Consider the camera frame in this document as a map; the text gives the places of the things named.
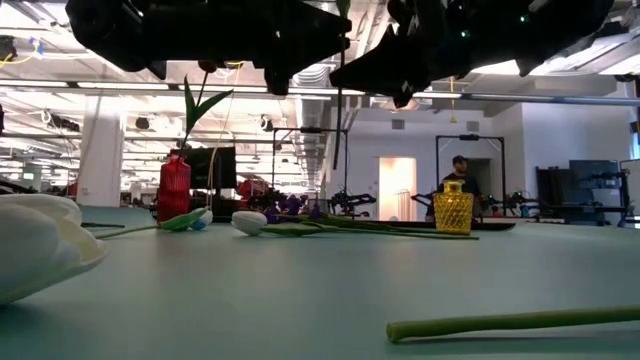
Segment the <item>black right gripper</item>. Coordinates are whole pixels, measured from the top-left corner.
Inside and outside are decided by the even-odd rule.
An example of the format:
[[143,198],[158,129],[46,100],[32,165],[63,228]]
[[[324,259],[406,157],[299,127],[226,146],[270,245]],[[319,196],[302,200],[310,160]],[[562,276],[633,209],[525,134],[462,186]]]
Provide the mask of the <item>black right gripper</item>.
[[390,1],[397,23],[378,45],[330,74],[335,87],[390,97],[397,108],[441,78],[502,61],[527,32],[529,1]]

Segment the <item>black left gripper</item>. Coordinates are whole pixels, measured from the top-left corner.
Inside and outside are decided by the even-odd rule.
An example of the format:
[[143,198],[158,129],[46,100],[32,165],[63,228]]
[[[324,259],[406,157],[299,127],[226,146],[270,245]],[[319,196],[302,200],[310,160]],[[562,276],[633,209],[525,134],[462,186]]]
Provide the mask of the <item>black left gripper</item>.
[[310,66],[350,47],[351,21],[300,0],[152,1],[149,70],[167,77],[169,60],[220,68],[249,61],[269,92],[286,95],[289,66]]

